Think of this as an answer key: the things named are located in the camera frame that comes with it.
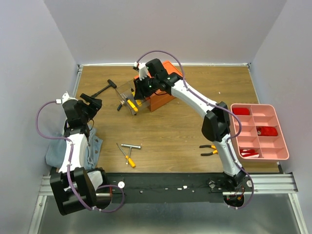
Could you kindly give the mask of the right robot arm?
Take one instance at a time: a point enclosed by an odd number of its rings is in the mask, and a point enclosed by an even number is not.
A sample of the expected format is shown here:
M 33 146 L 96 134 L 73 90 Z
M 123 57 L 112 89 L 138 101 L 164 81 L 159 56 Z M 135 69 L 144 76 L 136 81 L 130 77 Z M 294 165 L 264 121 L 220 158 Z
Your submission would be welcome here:
M 168 72 L 159 59 L 147 63 L 135 62 L 138 71 L 135 79 L 135 99 L 150 97 L 156 91 L 164 91 L 192 107 L 202 118 L 202 134 L 211 141 L 218 152 L 223 166 L 224 186 L 235 191 L 246 176 L 231 141 L 229 110 L 224 102 L 217 103 L 193 89 L 184 75 Z

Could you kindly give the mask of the small yellow handled screwdriver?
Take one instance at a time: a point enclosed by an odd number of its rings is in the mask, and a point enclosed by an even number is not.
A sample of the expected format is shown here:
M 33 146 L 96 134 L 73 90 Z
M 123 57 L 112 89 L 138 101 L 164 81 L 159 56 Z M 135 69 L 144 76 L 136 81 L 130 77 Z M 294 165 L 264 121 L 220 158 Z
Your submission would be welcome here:
M 136 100 L 136 104 L 138 107 L 142 107 L 144 101 L 143 100 Z

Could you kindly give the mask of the orange handled screwdriver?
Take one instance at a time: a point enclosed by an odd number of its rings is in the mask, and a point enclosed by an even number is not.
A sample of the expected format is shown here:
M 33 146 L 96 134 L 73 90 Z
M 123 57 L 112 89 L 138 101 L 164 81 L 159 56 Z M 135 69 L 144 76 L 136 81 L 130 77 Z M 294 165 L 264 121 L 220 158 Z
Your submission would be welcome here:
M 132 168 L 135 168 L 136 167 L 136 164 L 134 163 L 134 161 L 130 158 L 129 155 L 127 155 L 123 149 L 121 148 L 121 146 L 119 146 L 117 144 L 117 147 L 120 149 L 120 151 L 122 152 L 122 154 L 125 156 L 125 159 L 126 159 L 126 165 L 130 165 Z

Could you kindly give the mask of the metal T-handle wrench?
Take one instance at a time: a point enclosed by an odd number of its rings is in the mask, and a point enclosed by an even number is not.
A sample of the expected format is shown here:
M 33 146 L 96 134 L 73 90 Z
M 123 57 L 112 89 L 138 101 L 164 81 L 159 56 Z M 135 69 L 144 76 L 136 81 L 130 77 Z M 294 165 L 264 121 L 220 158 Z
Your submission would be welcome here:
M 141 146 L 140 146 L 140 145 L 121 144 L 121 146 L 124 147 L 124 148 L 128 148 L 128 149 L 129 149 L 128 155 L 129 155 L 130 157 L 131 157 L 131 151 L 132 151 L 132 149 L 138 149 L 138 150 L 141 149 Z

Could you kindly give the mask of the clear top drawer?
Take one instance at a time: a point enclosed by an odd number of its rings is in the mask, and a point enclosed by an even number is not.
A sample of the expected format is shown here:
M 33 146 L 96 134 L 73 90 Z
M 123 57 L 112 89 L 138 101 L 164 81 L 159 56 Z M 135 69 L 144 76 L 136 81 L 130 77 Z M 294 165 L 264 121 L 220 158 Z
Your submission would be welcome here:
M 149 99 L 143 99 L 144 103 L 142 107 L 138 107 L 136 104 L 136 100 L 134 99 L 135 95 L 135 85 L 134 82 L 128 81 L 124 83 L 123 85 L 119 86 L 116 88 L 116 94 L 117 97 L 119 98 L 120 104 L 122 104 L 124 107 L 126 107 L 127 110 L 129 110 L 130 114 L 135 116 L 139 112 L 142 112 L 144 110 L 147 110 L 150 108 L 150 100 Z M 131 109 L 129 104 L 126 101 L 126 98 L 130 99 L 138 108 L 138 112 L 136 113 L 134 110 Z

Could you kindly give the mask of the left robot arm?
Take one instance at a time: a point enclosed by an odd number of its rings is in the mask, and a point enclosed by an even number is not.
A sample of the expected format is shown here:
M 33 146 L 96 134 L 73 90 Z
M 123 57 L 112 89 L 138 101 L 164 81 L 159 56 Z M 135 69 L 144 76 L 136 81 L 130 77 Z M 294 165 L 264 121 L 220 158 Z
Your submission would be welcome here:
M 64 93 L 57 103 L 64 109 L 67 120 L 63 139 L 66 151 L 63 163 L 55 175 L 50 178 L 50 185 L 59 212 L 68 215 L 86 207 L 105 209 L 111 198 L 97 197 L 108 187 L 108 180 L 102 168 L 85 168 L 85 153 L 88 146 L 90 129 L 88 122 L 93 119 L 102 107 L 102 101 L 81 94 L 78 100 Z

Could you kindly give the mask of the orange drawer cabinet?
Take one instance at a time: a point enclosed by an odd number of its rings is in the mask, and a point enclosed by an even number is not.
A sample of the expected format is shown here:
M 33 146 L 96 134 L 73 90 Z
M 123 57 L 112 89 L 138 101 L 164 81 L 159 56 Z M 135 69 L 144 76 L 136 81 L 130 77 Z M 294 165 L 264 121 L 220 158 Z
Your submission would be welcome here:
M 177 81 L 182 80 L 182 73 L 169 61 L 162 62 L 157 58 L 147 62 L 146 67 L 148 76 L 154 78 L 154 83 L 158 86 L 156 92 L 145 98 L 150 100 L 149 109 L 153 112 L 175 98 L 171 95 L 171 88 Z

